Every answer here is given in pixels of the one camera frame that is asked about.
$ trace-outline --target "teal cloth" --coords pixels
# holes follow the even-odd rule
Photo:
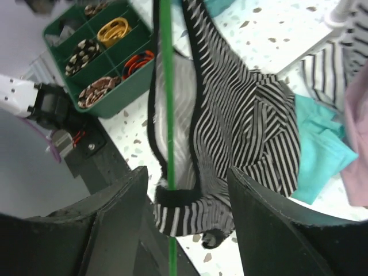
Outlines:
[[[333,121],[336,113],[311,98],[296,95],[301,160],[298,188],[292,198],[312,204],[328,180],[358,155],[342,142],[344,126]]]
[[[181,0],[171,0],[175,6],[179,6],[181,8],[182,2]],[[207,11],[209,15],[214,18],[219,16],[222,12],[224,12],[228,7],[235,2],[235,0],[203,0],[206,5]]]

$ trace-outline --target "green pole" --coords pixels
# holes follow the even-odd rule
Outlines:
[[[160,1],[160,34],[162,60],[166,89],[166,117],[167,117],[167,150],[168,188],[175,190],[175,162],[174,162],[174,99],[173,99],[173,39],[171,37],[171,1]],[[170,276],[177,276],[177,240],[169,238],[169,269]]]

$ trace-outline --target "black and white striped fabric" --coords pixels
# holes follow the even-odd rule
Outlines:
[[[236,166],[269,189],[296,189],[300,144],[294,95],[275,75],[250,71],[221,37],[203,0],[182,0],[193,60],[174,53],[176,191],[167,190],[166,94],[154,0],[155,70],[148,99],[148,139],[162,166],[155,221],[161,233],[203,233],[215,248],[234,223],[227,170]]]
[[[347,85],[368,59],[368,4],[356,1],[346,31],[301,61],[310,96],[340,112]]]

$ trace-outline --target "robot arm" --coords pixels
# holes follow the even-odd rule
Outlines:
[[[0,75],[0,108],[22,118],[32,114],[38,88],[34,82]]]
[[[37,122],[45,129],[64,129],[71,136],[85,125],[88,115],[78,113],[64,88],[55,84],[0,75],[0,108]]]

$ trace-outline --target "terrazzo floor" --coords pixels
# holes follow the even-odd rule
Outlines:
[[[236,0],[214,21],[249,68],[263,68],[263,64],[270,62],[291,39],[302,39],[300,33],[303,29],[321,22],[324,13],[336,2]],[[151,0],[135,0],[133,4],[150,23]],[[175,18],[174,44],[190,55],[185,28],[180,17]],[[295,93],[308,95],[297,66],[281,77]],[[148,167],[148,196],[153,199],[155,185],[160,178],[160,166],[147,140],[147,98],[148,93],[145,93],[113,118],[101,122],[131,168]],[[368,210],[348,205],[339,175],[332,178],[315,203],[307,207],[351,220],[368,219]],[[202,276],[243,275],[236,234],[210,251],[202,248],[200,235],[179,237],[178,241]]]

